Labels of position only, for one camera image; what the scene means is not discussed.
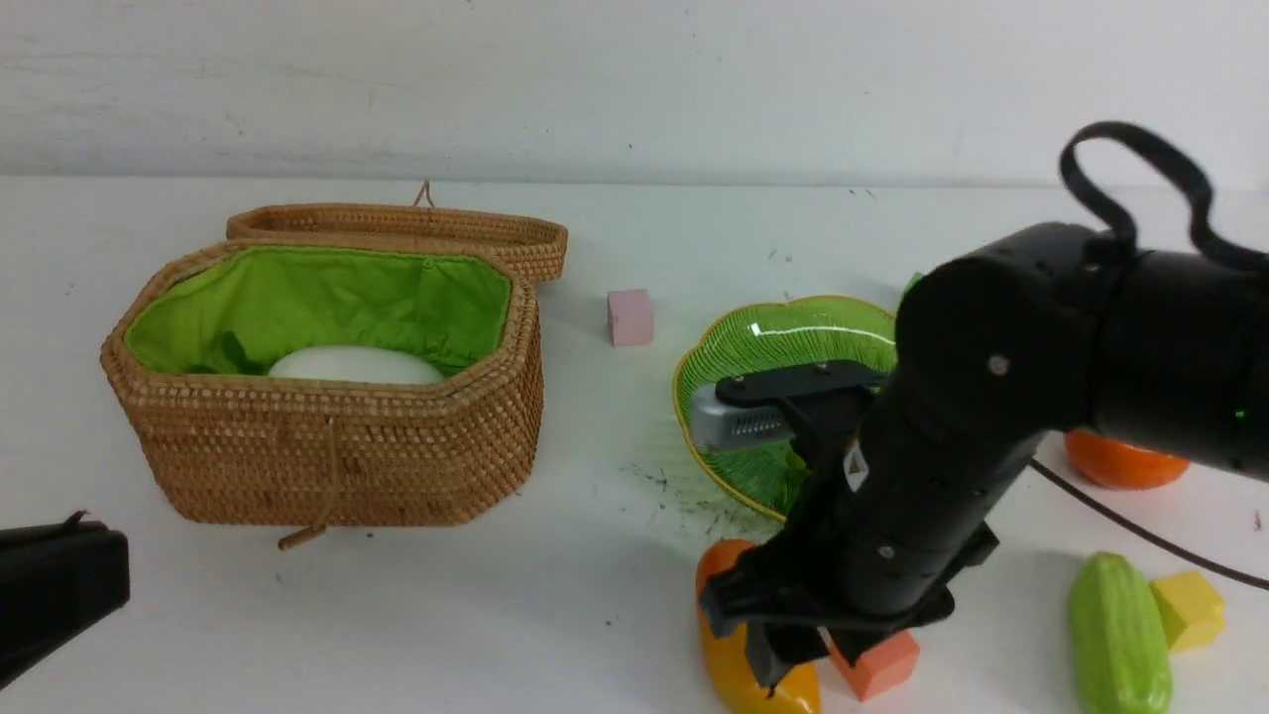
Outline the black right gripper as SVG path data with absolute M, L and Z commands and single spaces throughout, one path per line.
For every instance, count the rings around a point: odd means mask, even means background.
M 745 659 L 765 690 L 829 654 L 819 628 L 883 635 L 948 618 L 952 580 L 997 547 L 986 524 L 997 446 L 865 448 L 858 487 L 844 448 L 794 453 L 806 478 L 783 529 L 700 596 L 714 634 L 747 626 Z

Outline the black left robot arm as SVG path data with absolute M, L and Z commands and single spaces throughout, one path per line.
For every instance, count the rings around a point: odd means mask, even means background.
M 122 609 L 129 542 L 85 511 L 1 533 L 1 686 Z

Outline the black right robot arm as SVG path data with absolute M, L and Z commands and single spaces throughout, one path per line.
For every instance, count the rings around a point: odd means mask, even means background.
M 1088 429 L 1266 479 L 1266 257 L 1141 250 L 1041 223 L 921 276 L 888 374 L 829 360 L 717 380 L 777 411 L 811 474 L 783 529 L 713 574 L 713 635 L 758 686 L 956 610 L 986 517 L 1049 432 Z

